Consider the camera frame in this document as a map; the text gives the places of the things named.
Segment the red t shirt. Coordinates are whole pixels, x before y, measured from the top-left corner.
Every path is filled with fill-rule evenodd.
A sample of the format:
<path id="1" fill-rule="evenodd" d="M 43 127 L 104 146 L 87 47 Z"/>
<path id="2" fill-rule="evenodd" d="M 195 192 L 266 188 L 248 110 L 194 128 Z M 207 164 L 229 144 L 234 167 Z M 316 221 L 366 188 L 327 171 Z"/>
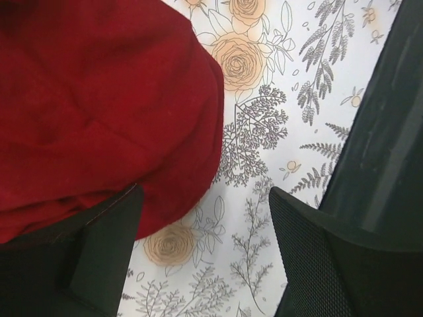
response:
<path id="1" fill-rule="evenodd" d="M 138 237 L 185 216 L 221 156 L 223 73 L 162 1 L 1 2 L 1 241 L 131 184 Z"/>

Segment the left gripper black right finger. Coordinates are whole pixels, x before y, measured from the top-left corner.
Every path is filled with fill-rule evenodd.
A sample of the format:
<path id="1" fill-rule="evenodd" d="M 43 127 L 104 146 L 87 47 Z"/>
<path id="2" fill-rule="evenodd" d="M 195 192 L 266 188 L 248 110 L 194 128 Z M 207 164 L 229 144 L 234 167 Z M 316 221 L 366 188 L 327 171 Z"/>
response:
<path id="1" fill-rule="evenodd" d="M 277 316 L 421 316 L 422 249 L 347 225 L 278 187 L 271 218 L 288 280 Z"/>

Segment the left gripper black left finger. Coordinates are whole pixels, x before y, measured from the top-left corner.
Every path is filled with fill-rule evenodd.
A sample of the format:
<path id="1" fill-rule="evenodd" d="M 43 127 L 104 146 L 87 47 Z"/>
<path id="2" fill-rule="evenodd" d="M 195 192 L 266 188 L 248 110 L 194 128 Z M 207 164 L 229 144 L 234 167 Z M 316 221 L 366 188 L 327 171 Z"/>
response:
<path id="1" fill-rule="evenodd" d="M 141 216 L 132 185 L 1 245 L 2 316 L 116 316 Z"/>

